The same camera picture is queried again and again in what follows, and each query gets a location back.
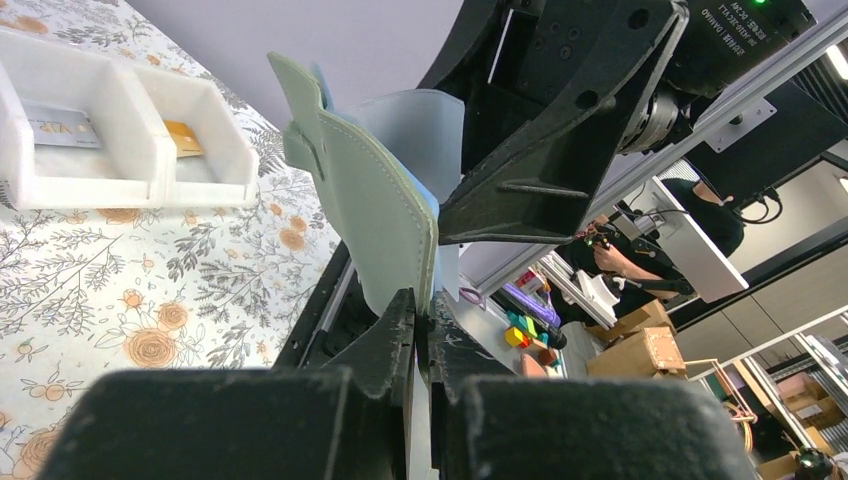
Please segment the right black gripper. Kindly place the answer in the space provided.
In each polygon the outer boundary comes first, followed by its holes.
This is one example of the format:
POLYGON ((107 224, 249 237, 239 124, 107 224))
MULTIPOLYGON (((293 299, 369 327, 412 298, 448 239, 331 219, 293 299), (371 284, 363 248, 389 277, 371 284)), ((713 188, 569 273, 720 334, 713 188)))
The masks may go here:
POLYGON ((682 1, 462 2, 419 83, 465 105, 440 243, 569 242, 688 20, 682 1))

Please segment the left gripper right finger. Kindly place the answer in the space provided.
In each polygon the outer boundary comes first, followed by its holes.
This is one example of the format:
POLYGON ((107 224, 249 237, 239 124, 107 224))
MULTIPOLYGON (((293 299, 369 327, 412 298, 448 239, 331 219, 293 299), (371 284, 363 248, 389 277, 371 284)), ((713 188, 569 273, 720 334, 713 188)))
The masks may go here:
POLYGON ((417 326, 431 458, 443 479, 753 479, 727 412, 680 379, 530 378, 446 294, 417 326))

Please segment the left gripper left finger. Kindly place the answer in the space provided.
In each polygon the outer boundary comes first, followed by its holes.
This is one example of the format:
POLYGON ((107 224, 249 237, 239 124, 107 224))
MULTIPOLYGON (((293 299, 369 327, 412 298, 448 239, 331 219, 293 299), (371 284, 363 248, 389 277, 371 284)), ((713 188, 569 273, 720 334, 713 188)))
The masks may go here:
POLYGON ((61 428, 43 479, 405 479, 411 290, 317 368, 123 370, 61 428))

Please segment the green leather card holder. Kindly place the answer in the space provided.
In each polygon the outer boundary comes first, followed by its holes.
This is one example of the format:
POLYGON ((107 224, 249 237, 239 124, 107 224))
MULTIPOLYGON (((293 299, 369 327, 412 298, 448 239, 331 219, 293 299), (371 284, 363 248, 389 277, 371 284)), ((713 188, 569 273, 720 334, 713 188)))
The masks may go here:
POLYGON ((271 52, 292 119, 285 162, 308 172, 377 315, 399 289, 417 312, 458 288, 459 250, 439 244, 440 208, 461 180, 464 103, 439 90, 398 91, 346 110, 316 66, 271 52))

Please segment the orange credit card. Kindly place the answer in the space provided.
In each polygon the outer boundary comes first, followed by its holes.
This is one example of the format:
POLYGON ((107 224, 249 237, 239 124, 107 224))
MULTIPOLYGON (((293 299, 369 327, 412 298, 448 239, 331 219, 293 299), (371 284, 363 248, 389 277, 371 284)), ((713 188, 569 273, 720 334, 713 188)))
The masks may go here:
POLYGON ((164 120, 163 123, 176 146, 178 159, 205 155, 205 151, 191 127, 173 120, 164 120))

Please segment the grey credit card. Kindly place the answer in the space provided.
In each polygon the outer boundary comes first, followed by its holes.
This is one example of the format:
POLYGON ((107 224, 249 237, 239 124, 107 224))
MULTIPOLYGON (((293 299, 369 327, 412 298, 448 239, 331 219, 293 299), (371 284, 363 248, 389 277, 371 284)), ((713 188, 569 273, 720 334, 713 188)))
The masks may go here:
POLYGON ((24 102, 23 110, 39 146, 100 149, 101 141, 83 111, 24 102))

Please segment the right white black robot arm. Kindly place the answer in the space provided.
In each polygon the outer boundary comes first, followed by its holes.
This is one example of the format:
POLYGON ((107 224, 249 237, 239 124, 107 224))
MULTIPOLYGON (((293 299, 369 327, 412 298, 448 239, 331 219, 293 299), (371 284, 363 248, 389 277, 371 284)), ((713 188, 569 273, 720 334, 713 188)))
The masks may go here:
POLYGON ((423 85, 464 103, 443 245, 559 245, 615 157, 688 136, 815 23, 801 1, 466 1, 423 85))

